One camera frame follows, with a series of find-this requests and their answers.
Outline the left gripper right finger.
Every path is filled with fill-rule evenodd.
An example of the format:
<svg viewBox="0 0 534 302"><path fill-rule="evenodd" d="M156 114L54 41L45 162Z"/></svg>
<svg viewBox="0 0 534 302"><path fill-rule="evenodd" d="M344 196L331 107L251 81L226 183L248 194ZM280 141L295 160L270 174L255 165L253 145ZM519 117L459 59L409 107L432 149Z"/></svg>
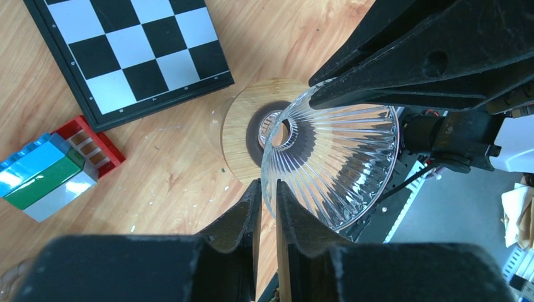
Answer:
<svg viewBox="0 0 534 302"><path fill-rule="evenodd" d="M281 301L512 301L494 259L465 243L354 243L276 185Z"/></svg>

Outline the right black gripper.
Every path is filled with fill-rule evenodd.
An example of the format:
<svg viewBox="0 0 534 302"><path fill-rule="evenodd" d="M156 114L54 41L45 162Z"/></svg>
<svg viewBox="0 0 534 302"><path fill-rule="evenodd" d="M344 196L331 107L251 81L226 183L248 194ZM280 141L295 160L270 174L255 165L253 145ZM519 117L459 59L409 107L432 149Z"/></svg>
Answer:
<svg viewBox="0 0 534 302"><path fill-rule="evenodd" d="M310 78L314 109L422 106L402 149L455 172L533 172L532 1L375 1Z"/></svg>

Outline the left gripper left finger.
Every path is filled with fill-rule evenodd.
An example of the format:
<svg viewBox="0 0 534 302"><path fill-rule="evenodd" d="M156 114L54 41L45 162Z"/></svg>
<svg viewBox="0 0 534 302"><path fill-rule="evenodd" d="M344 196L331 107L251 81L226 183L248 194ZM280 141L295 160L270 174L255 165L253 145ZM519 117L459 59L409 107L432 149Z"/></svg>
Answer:
<svg viewBox="0 0 534 302"><path fill-rule="evenodd" d="M69 235L48 243L13 301L252 301L261 183L194 235Z"/></svg>

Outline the small clear glass cup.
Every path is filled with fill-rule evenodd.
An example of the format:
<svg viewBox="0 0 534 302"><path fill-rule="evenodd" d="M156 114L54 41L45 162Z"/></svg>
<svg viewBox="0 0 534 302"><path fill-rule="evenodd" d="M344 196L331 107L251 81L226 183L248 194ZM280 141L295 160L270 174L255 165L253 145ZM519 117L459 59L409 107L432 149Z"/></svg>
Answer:
<svg viewBox="0 0 534 302"><path fill-rule="evenodd" d="M400 146L392 106L310 107L322 84L303 92L264 128L263 201L276 214L276 185L335 231L359 219L384 192Z"/></svg>

